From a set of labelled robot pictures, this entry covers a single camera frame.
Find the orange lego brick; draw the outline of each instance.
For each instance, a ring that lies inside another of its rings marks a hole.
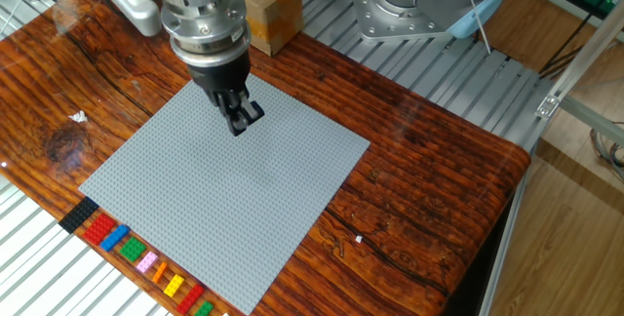
[[[158,271],[156,271],[156,274],[154,275],[154,278],[152,278],[152,281],[154,283],[158,283],[158,281],[160,281],[160,278],[163,277],[163,273],[165,273],[165,270],[167,269],[167,263],[163,262],[160,264],[160,267],[158,267]]]

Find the blue object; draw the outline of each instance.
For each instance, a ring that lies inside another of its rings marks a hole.
[[[108,238],[101,242],[100,246],[107,252],[113,250],[113,248],[117,245],[117,243],[121,242],[122,239],[130,232],[130,228],[127,225],[122,224],[114,232],[110,233]]]
[[[485,24],[486,21],[494,15],[496,9],[498,9],[502,2],[503,0],[484,0],[479,3],[476,11],[479,14],[481,23]],[[479,23],[477,22],[477,16],[473,9],[449,27],[447,32],[452,34],[455,38],[463,39],[473,34],[477,29],[479,29]]]

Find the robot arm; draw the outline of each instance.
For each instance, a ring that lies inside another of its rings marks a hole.
[[[145,35],[164,26],[175,54],[186,63],[193,81],[225,117],[234,136],[264,115],[249,101],[250,28],[244,0],[112,0]]]

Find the wooden floor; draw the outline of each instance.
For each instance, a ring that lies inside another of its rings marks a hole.
[[[580,20],[546,0],[505,0],[491,45],[539,70]],[[584,28],[567,52],[589,39]],[[624,46],[605,52],[572,95],[624,121]],[[599,161],[589,127],[559,111],[545,132],[491,315],[624,315],[624,183]]]

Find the lego baseplate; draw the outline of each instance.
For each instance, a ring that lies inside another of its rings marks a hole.
[[[80,190],[250,314],[369,142],[255,76],[233,137],[189,83]]]

